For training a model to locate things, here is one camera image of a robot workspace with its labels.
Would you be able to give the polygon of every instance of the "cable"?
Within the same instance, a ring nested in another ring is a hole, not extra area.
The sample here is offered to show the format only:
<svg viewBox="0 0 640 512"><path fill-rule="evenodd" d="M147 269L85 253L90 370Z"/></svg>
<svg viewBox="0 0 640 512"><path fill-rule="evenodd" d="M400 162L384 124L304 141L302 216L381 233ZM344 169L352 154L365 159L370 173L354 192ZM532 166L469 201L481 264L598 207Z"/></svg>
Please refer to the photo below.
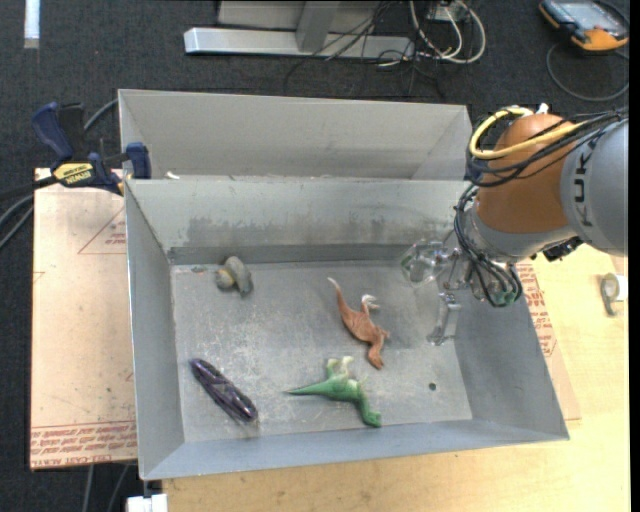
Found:
<svg viewBox="0 0 640 512"><path fill-rule="evenodd" d="M513 264L507 264L506 268L503 268L489 260L465 235L464 228L462 227L462 216L465 213L467 205L473 201L477 192L477 187L471 185L460 197L455 207L456 214L453 221L454 232L458 238L460 249L471 263L472 275L477 277L478 284L489 304L496 308L506 307L522 296L522 283L518 278L515 266ZM495 282L500 286L500 292L494 291L494 293L492 293L489 290L483 272L495 279Z"/></svg>
<svg viewBox="0 0 640 512"><path fill-rule="evenodd" d="M112 100L106 105L102 106L84 125L84 132L86 133L91 129L91 127L100 119L105 112L107 112L111 107L116 105L118 100ZM20 206L27 203L28 201L33 200L33 192L30 194L18 199L2 216L0 217L0 227L2 227L9 216L16 211ZM22 227L22 225L29 219L29 217L33 214L33 206L31 206L27 212L18 219L18 221L13 225L13 227L9 230L9 232L5 235L5 237L0 240L0 250L4 247L4 245L11 239L11 237Z"/></svg>
<svg viewBox="0 0 640 512"><path fill-rule="evenodd" d="M427 47L431 48L436 54L436 56L433 56L433 55L430 55L430 54L427 54L427 53L423 53L423 54L419 54L420 56L434 58L434 59L442 60L442 61L445 61L445 62L451 62L453 64L471 64L472 62L475 62L480 57L482 57L482 55L485 52L486 45L487 45L487 36L486 36L485 29L484 29L484 25L482 24L482 21L480 20L480 18L478 17L478 15L476 14L476 12L473 9L468 7L461 0L457 0L457 3L467 10L467 13L471 17L471 20L473 21L474 25L477 26L478 29L480 30L480 48L478 49L476 54L471 56L471 57L468 57L466 59L456 58L458 53L462 50L463 38L462 38L462 34L460 32L460 29L458 28L458 24L455 22L455 20L453 19L452 15L451 15L449 7L445 7L445 12L447 13L447 16L449 17L449 19L451 21L451 24L454 27L454 30L456 32L456 37L458 38L458 48L453 52L446 52L446 51L443 52L440 49L438 49L431 42L431 40L427 37L427 35L425 34L424 30L422 30L422 28L420 27L420 23L418 22L418 17L416 15L415 2L413 0L410 0L409 1L409 13L410 13L410 17L411 17L411 22L412 22L416 32L418 33L420 38L424 41L424 43L427 45Z"/></svg>
<svg viewBox="0 0 640 512"><path fill-rule="evenodd" d="M32 199L33 199L33 194L29 194L28 196L18 199L18 201L16 201L6 212L2 214L2 217L0 217L0 227L2 227L6 223L7 219L14 211L16 211L18 208L20 208L23 204L27 203L28 201L31 201ZM22 217L20 217L20 219L18 219L18 222L16 222L14 226L9 230L9 232L5 235L5 237L2 240L0 240L0 249L2 249L4 245L11 239L11 237L16 234L16 232L22 227L22 225L27 221L27 219L29 219L32 213L33 213L33 206L31 206L27 210L27 212Z"/></svg>
<svg viewBox="0 0 640 512"><path fill-rule="evenodd" d="M285 95L285 96L287 95L287 86L288 86L289 80L290 80L291 76L293 75L293 73L296 70L298 70L302 65L307 63L309 61L309 58L318 56L318 54L324 52L325 50L327 50L328 48L330 48L331 46L336 44L338 41L342 40L343 38L347 37L348 35L352 35L355 32L356 35L355 35L354 39L349 41L345 46L343 46L342 48L337 50L332 55L329 55L328 57L326 57L324 59L324 61L326 62L326 61L333 60L333 59L339 57L340 55L344 54L347 50L352 48L360 39L362 39L363 37L365 37L366 34L368 34L369 30L377 23L378 18L384 12L386 12L386 10L393 3L395 3L395 2L381 2L380 5L374 11L374 13L371 15L371 17L367 17L365 20L361 21L360 23L358 23L357 25L355 25L351 29L349 29L346 32L340 34L333 41L330 41L329 43L324 45L319 50L316 50L311 55L305 56L301 61L299 61L296 64L294 64L291 67L291 69L289 69L289 71L287 72L287 74L284 77L284 80L283 80L283 83L282 83L283 95Z"/></svg>
<svg viewBox="0 0 640 512"><path fill-rule="evenodd" d="M107 512L111 512L111 510L113 509L113 505L115 505L116 499L118 498L118 492L120 491L120 487L122 486L124 477L127 475L127 471L131 466L133 466L133 464L125 464L124 468L122 469L122 472L120 473L120 478L118 478L118 483L116 483L116 486L113 489L113 493L111 494L111 499L109 500L109 506L107 507Z"/></svg>
<svg viewBox="0 0 640 512"><path fill-rule="evenodd" d="M609 9L609 10L615 12L620 18L622 18L625 21L625 23L627 24L628 27L631 27L631 22L629 20L629 17L626 16L625 13L623 11L621 11L620 9L618 9L615 5L610 4L609 2L605 2L604 0L593 0L593 1L596 4L605 7L605 9ZM584 96L582 94L578 94L577 92L574 92L574 91L570 90L568 87L566 87L564 84L562 84L562 82L560 82L560 80L558 79L558 77L556 76L556 74L553 72L553 70L551 68L551 55L555 52L555 50L558 48L558 46L560 46L560 44L562 44L562 43L556 43L551 48L549 48L549 51L547 52L547 56L546 56L545 62L546 62L546 66L547 66L547 72L549 73L549 76L551 77L551 80L553 80L553 82L560 89L562 89L564 92L566 92L570 96L573 96L574 98L577 98L579 100L590 101L590 102L598 102L598 101L611 101L611 100L614 100L616 98L619 98L620 96L622 96L625 92L627 92L629 90L629 80L627 80L627 83L625 85L623 85L620 89L618 89L617 92L614 92L613 94L610 94L608 96ZM614 55L617 55L618 57L622 57L623 59L629 60L629 56L625 55L624 53L621 53L620 51L615 51L613 53L614 53Z"/></svg>
<svg viewBox="0 0 640 512"><path fill-rule="evenodd" d="M513 146L509 146L507 148L503 148L500 150L484 150L478 149L478 140L485 134L485 132L498 120L508 115L516 115L519 117L531 115L533 112L528 108L522 107L506 107L502 110L497 111L490 117L488 117L480 127L473 133L471 136L471 140L469 142L469 152L475 156L476 158L480 158L482 160L493 160L495 158L502 158L503 156L510 155L515 153L516 151L521 151L523 149L530 148L531 146L535 146L536 144L541 144L545 142L553 142L563 137L564 135L568 135L570 133L575 132L578 128L580 128L584 123L578 123L574 125L569 125L565 127L558 126L554 130L547 131L541 135L536 137L529 138L523 142L519 142L514 144Z"/></svg>
<svg viewBox="0 0 640 512"><path fill-rule="evenodd" d="M456 22L453 20L453 17L451 16L451 13L449 12L449 8L448 7L445 7L445 12L447 13L447 16L449 17L449 19L451 20L451 24L454 27L454 30L456 32L456 36L458 38L458 48L453 53L448 53L446 51L442 52L442 51L440 51L438 48L436 48L434 46L434 44L431 42L431 40L425 34L424 30L422 30L422 28L420 27L420 23L418 22L418 16L416 15L415 2L413 0L409 0L409 14L411 14L411 22L413 23L413 27L416 29L416 32L418 33L420 38L425 42L425 44L429 48L431 48L438 55L438 57L441 58L441 59L453 58L462 49L462 34L460 34L460 29L458 28L458 25L456 24Z"/></svg>
<svg viewBox="0 0 640 512"><path fill-rule="evenodd" d="M87 471L87 484L84 489L84 499L82 501L82 512L87 512L89 510L89 496L91 495L91 484L93 483L93 472L95 466L91 464L89 466L89 470Z"/></svg>
<svg viewBox="0 0 640 512"><path fill-rule="evenodd" d="M115 100L111 100L109 103L107 103L106 105L102 106L95 114L93 114L93 116L91 116L91 118L85 123L84 125L84 131L87 132L89 131L89 129L94 125L94 123L100 119L100 117L102 117L102 115L109 110L111 107L115 106L118 104L118 99L116 98Z"/></svg>
<svg viewBox="0 0 640 512"><path fill-rule="evenodd" d="M601 133L601 130L609 126L611 123L628 119L629 108L623 107L621 109L604 112L604 113L574 116L573 118L566 119L566 121L571 122L573 120L577 120L579 118L584 118L589 116L591 116L590 119L587 119L586 121L580 121L580 123L578 123L580 126L575 131L568 134L564 134L562 137L551 142L546 147L542 148L536 153L530 155L529 157L519 162L510 164L510 165L506 165L502 167L489 167L486 163L486 160L478 159L476 156L474 156L471 153L470 149L468 148L467 149L467 169L470 171L469 174L471 176L471 182L474 185L480 186L480 187L495 187L495 186L502 185L507 181L518 178L519 175L532 163L550 155L551 153L554 153L555 151L558 151L561 148L567 147L573 143L577 143L577 145L573 149L568 150L564 155L562 155L562 156L566 156L571 151L575 151L582 144L589 142L595 137L598 137L599 134ZM483 130L483 125L484 123L480 125L480 128L478 128L476 132L478 132L479 130ZM500 178L497 180L485 183L482 181L482 176L484 174L494 174L494 175L500 176Z"/></svg>
<svg viewBox="0 0 640 512"><path fill-rule="evenodd" d="M556 74L553 72L553 70L551 68L551 55L555 52L555 50L561 44L563 44L563 43L559 42L559 43L554 44L551 48L549 48L549 51L547 52L546 65L547 65L547 72L549 73L549 76L551 77L551 80L553 80L554 83L558 87L560 87L560 89L562 89L564 92L566 92L567 94L573 96L574 98L578 98L579 100L597 102L597 101L611 101L611 100L614 100L614 99L622 96L625 92L627 92L629 90L629 81L628 80L627 80L627 83L622 86L622 88L618 89L617 92L615 92L613 94L610 94L609 96L584 96L582 94L578 94L577 92L574 92L574 91L570 90L568 87L563 85L562 82L560 82L560 80L558 79L558 77L556 76ZM629 57L627 55L623 54L623 53L614 52L614 55L618 55L619 57L622 57L623 59L629 60Z"/></svg>

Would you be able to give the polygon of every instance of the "purple eggplant toy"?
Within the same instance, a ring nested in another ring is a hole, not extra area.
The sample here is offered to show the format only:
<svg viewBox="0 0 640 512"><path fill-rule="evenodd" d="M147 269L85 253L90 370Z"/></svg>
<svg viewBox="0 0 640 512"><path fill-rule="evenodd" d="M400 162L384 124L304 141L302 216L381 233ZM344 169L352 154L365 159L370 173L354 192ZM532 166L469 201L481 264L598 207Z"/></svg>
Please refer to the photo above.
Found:
<svg viewBox="0 0 640 512"><path fill-rule="evenodd" d="M258 420L258 409L249 397L213 365L202 359L190 359L189 364L198 382L229 416L244 423Z"/></svg>

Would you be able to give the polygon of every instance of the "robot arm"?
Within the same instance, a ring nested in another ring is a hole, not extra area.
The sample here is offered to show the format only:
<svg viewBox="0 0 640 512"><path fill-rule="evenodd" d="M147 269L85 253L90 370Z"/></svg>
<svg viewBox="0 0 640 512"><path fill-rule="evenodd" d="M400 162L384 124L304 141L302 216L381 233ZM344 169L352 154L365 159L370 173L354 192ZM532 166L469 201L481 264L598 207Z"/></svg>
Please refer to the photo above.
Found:
<svg viewBox="0 0 640 512"><path fill-rule="evenodd" d="M493 150L477 149L472 137L477 189L462 236L504 263L567 241L626 254L628 114L591 124L516 114Z"/></svg>

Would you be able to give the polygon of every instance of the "electronic device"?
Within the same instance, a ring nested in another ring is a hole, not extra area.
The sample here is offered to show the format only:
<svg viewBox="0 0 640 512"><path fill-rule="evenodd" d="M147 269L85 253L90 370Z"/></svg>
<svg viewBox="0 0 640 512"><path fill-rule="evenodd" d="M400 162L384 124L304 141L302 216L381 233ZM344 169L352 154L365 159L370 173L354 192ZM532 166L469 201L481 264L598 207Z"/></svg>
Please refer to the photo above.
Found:
<svg viewBox="0 0 640 512"><path fill-rule="evenodd" d="M629 31L621 16L591 0L542 0L538 8L556 29L582 51L606 54L629 41Z"/></svg>

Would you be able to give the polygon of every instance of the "black carpet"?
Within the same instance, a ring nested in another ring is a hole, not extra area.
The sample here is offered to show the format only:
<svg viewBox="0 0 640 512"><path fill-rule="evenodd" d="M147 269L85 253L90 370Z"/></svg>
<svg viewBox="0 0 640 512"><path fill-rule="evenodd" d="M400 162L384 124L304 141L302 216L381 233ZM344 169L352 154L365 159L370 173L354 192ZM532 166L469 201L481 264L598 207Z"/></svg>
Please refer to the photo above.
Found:
<svg viewBox="0 0 640 512"><path fill-rule="evenodd" d="M252 56L187 56L183 34L215 22L215 2L43 0L38 50L24 49L24 0L0 2L0 192L27 185L51 151L35 137L31 115L41 106L82 102L93 113L120 88L233 92L463 104L472 121L502 106L545 102L560 115L628 104L628 93L600 102L561 90L547 72L559 35L537 0L469 0L487 33L484 55L469 65L435 61L378 69L358 60ZM629 0L611 0L629 13ZM410 34L405 2L389 8L379 33ZM628 61L581 57L567 44L552 58L558 78L581 95L607 96L628 81ZM88 134L94 148L119 151L117 111ZM0 202L0 215L12 204ZM7 228L0 230L0 239ZM0 511L79 511L87 468L31 472L28 467L33 222L0 248ZM122 465L95 468L89 510L106 510ZM119 497L139 495L129 468ZM119 510L120 499L114 510Z"/></svg>

